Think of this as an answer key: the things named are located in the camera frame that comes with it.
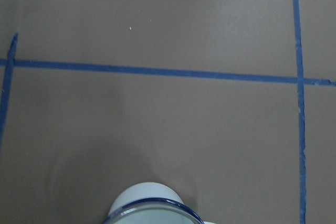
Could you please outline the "brown paper table cover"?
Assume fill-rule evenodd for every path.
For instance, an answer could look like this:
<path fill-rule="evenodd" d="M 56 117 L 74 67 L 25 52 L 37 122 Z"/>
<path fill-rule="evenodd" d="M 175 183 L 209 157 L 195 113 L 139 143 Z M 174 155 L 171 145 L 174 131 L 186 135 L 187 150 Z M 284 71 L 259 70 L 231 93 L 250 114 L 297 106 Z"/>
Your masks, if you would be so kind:
<path fill-rule="evenodd" d="M 1 78 L 1 223 L 335 223 L 335 0 L 1 0 Z"/>

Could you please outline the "white enamel mug blue rim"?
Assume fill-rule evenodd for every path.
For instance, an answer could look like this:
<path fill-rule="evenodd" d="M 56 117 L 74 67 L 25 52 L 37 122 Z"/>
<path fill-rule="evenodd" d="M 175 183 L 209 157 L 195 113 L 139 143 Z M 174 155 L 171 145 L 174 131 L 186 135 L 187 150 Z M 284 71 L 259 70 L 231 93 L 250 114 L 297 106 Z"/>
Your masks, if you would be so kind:
<path fill-rule="evenodd" d="M 171 188 L 155 182 L 133 185 L 113 202 L 103 223 L 204 223 Z"/>

